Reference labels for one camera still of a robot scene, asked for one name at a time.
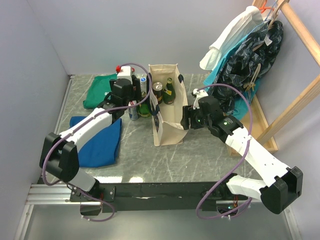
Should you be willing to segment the blue cap water bottle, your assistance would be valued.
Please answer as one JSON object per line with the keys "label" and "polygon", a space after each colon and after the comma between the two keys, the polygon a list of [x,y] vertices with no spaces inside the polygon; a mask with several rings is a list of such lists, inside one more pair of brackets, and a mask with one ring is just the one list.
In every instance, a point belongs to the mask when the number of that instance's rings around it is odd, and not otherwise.
{"label": "blue cap water bottle", "polygon": [[147,79],[145,77],[140,79],[140,90],[142,94],[147,93]]}

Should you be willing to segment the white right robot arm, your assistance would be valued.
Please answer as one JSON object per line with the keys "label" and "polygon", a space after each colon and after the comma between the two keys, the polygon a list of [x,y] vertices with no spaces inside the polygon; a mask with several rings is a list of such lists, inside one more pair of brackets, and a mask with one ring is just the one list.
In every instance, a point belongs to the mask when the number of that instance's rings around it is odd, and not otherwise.
{"label": "white right robot arm", "polygon": [[260,175],[261,179],[245,178],[232,172],[216,182],[198,203],[204,201],[220,185],[219,193],[224,199],[234,195],[261,200],[272,213],[280,214],[302,193],[303,172],[289,167],[274,157],[249,133],[244,125],[232,115],[225,116],[217,99],[204,90],[195,89],[192,105],[182,108],[181,125],[185,130],[206,128],[223,143],[236,150]]}

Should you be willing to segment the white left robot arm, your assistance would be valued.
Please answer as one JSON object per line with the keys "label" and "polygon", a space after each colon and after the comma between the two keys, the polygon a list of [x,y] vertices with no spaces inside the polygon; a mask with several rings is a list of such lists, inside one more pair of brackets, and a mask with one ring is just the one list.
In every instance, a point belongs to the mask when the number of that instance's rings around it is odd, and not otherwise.
{"label": "white left robot arm", "polygon": [[99,107],[81,122],[60,134],[52,132],[46,136],[39,163],[44,182],[45,174],[50,173],[78,188],[88,201],[98,200],[102,190],[99,181],[80,168],[79,151],[99,132],[117,123],[130,108],[129,102],[142,96],[140,80],[135,75],[113,80],[110,87]]}

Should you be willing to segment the red top beverage can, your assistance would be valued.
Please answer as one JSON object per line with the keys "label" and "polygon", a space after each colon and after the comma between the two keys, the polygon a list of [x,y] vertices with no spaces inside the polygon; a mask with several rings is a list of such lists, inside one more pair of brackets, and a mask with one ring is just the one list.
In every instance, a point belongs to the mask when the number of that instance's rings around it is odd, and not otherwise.
{"label": "red top beverage can", "polygon": [[128,103],[128,115],[129,115],[129,118],[130,120],[132,121],[136,121],[139,119],[139,115],[138,115],[138,111],[137,111],[137,107],[132,107],[133,105],[137,104],[137,101],[136,100],[133,100],[133,101],[130,101]]}

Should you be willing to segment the silver top beverage can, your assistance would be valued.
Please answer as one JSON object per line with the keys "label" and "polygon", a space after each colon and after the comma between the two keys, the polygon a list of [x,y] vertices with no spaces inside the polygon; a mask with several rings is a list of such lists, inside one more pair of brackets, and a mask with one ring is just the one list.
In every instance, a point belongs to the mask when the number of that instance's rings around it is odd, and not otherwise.
{"label": "silver top beverage can", "polygon": [[155,82],[152,85],[152,91],[155,97],[157,98],[158,104],[163,102],[163,85],[161,82]]}

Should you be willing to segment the beige canvas tote bag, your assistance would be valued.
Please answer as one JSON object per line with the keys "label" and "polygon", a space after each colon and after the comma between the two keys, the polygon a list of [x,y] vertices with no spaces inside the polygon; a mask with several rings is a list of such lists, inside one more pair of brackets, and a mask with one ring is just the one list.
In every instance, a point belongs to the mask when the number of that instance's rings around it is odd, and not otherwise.
{"label": "beige canvas tote bag", "polygon": [[181,144],[188,132],[181,125],[183,107],[188,104],[184,78],[177,64],[150,64],[149,73],[151,86],[161,83],[165,87],[168,78],[171,78],[175,90],[175,99],[171,104],[159,103],[154,92],[149,95],[154,145],[158,147]]}

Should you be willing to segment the green glass bottle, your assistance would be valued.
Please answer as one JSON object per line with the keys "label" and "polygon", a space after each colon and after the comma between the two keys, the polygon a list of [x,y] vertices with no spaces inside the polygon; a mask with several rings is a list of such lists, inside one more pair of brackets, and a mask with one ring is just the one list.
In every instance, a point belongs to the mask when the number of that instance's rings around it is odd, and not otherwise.
{"label": "green glass bottle", "polygon": [[167,105],[170,105],[174,102],[175,97],[176,94],[173,86],[173,79],[169,77],[162,94],[163,102]]}
{"label": "green glass bottle", "polygon": [[148,118],[151,116],[148,104],[150,103],[150,101],[148,99],[146,99],[142,104],[139,105],[138,107],[138,114],[140,117],[142,118]]}

